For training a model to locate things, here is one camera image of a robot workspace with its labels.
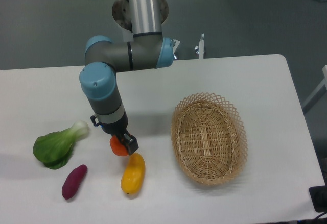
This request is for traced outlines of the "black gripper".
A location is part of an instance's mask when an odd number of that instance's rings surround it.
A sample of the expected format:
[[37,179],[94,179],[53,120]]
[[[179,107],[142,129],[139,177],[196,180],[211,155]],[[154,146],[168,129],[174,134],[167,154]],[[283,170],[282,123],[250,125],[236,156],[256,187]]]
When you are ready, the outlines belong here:
[[96,122],[96,119],[97,117],[95,115],[90,117],[90,120],[95,127],[100,126],[105,133],[110,134],[111,136],[118,135],[118,140],[127,150],[128,155],[132,155],[138,150],[139,146],[136,137],[127,131],[128,117],[126,112],[124,112],[123,116],[114,123]]

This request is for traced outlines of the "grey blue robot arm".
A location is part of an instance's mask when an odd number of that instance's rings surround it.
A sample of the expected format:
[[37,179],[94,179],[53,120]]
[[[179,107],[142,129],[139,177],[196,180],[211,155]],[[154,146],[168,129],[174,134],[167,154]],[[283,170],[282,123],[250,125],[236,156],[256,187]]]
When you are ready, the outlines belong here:
[[94,115],[94,126],[116,136],[132,155],[137,139],[127,131],[128,117],[116,75],[119,72],[169,67],[174,60],[173,43],[162,35],[159,0],[126,0],[131,17],[131,42],[114,44],[106,36],[90,38],[85,48],[85,67],[79,75],[81,88]]

